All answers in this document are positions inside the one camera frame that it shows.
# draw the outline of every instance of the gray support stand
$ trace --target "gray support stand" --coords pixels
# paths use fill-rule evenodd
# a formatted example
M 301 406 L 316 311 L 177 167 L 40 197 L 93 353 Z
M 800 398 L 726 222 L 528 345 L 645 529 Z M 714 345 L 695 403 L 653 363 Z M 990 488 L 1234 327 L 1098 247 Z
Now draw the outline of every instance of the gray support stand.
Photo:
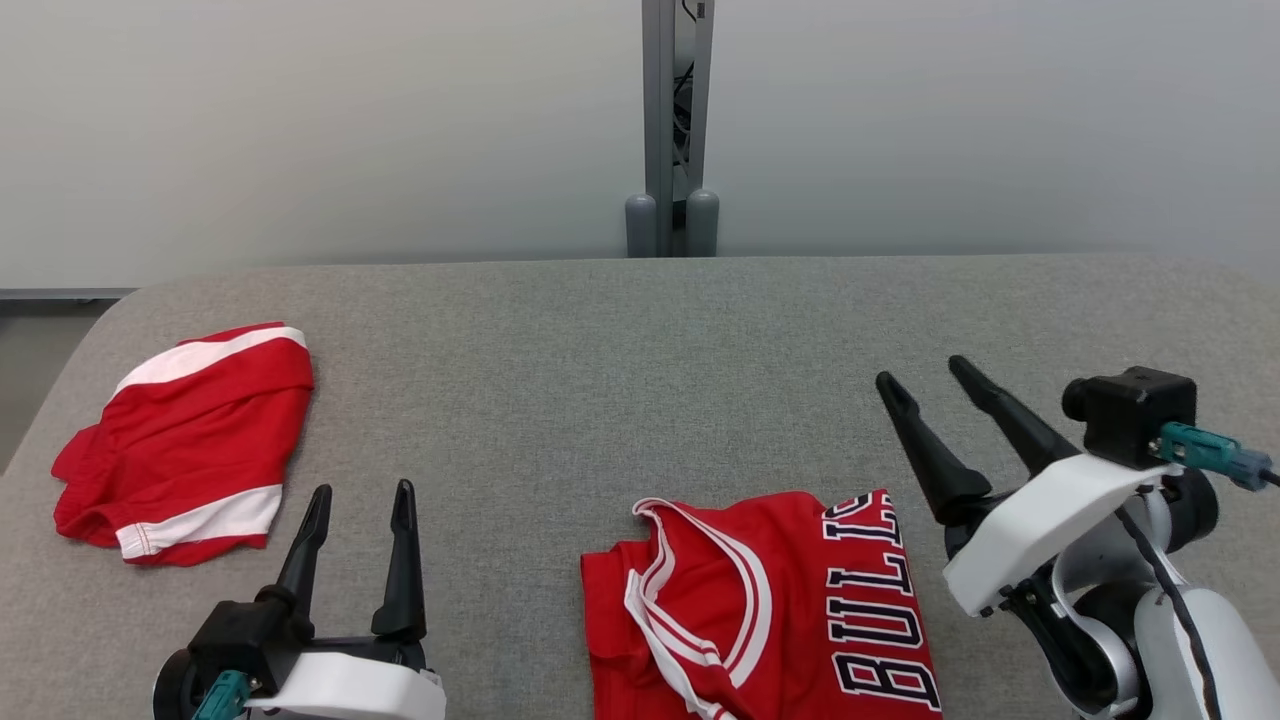
M 719 224 L 719 196 L 709 190 L 689 193 L 685 206 L 685 228 L 689 233 L 690 258 L 716 256 L 716 232 Z
M 707 160 L 707 94 L 712 79 L 712 31 L 716 28 L 716 0 L 695 3 L 698 28 L 694 35 L 692 122 L 689 128 L 689 187 L 703 186 Z
M 672 94 L 676 55 L 676 3 L 643 0 L 645 192 L 655 202 L 657 256 L 671 256 Z
M 658 204 L 648 195 L 627 197 L 627 258 L 658 256 Z

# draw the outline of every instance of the white wall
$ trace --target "white wall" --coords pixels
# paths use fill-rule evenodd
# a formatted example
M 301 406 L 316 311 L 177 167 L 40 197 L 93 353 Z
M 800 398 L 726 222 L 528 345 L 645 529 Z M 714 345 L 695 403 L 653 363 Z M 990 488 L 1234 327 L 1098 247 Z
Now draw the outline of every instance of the white wall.
M 0 288 L 625 256 L 640 3 L 0 4 Z
M 724 0 L 710 72 L 722 254 L 1280 273 L 1280 3 Z

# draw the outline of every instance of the floor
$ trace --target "floor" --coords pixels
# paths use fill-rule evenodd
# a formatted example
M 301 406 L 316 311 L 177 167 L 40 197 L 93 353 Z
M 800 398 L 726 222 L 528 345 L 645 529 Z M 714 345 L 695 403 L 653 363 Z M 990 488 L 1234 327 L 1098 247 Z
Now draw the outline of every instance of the floor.
M 0 470 L 76 346 L 111 300 L 0 300 Z

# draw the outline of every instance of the printed lettering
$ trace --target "printed lettering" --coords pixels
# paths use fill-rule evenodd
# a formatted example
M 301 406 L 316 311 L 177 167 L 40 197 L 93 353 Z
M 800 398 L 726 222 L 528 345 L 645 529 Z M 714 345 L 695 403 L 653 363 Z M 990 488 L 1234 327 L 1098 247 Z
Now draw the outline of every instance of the printed lettering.
M 849 518 L 850 515 L 856 515 L 861 510 L 872 506 L 873 495 L 860 495 L 852 500 L 841 502 L 840 505 L 832 505 L 823 511 L 822 516 L 828 520 L 840 520 L 841 518 Z
M 902 536 L 897 529 L 897 515 L 892 510 L 881 510 L 884 527 L 846 525 L 838 520 L 823 520 L 822 536 L 827 539 L 869 538 L 888 541 L 893 547 L 902 547 Z
M 832 642 L 868 642 L 897 647 L 920 647 L 924 643 L 920 619 L 911 607 L 828 597 L 827 618 L 827 637 Z
M 872 588 L 892 588 L 905 596 L 914 594 L 911 592 L 911 575 L 906 570 L 906 557 L 896 552 L 886 552 L 883 557 L 888 573 L 865 573 L 861 570 L 828 568 L 827 587 L 865 585 Z
M 831 656 L 840 676 L 840 688 L 851 694 L 873 694 L 910 702 L 923 702 L 942 710 L 933 673 L 920 662 L 837 652 Z

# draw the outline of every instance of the teal cable connector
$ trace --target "teal cable connector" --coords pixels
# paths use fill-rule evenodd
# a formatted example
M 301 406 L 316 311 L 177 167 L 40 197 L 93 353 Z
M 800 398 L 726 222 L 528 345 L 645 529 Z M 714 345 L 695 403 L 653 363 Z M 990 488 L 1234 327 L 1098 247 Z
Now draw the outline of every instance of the teal cable connector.
M 1245 450 L 1240 441 L 1202 430 L 1183 423 L 1166 423 L 1160 439 L 1152 442 L 1152 455 L 1197 470 L 1226 475 L 1244 489 L 1257 492 L 1275 482 L 1271 456 Z
M 248 701 L 248 678 L 244 673 L 223 670 L 192 720 L 236 720 Z

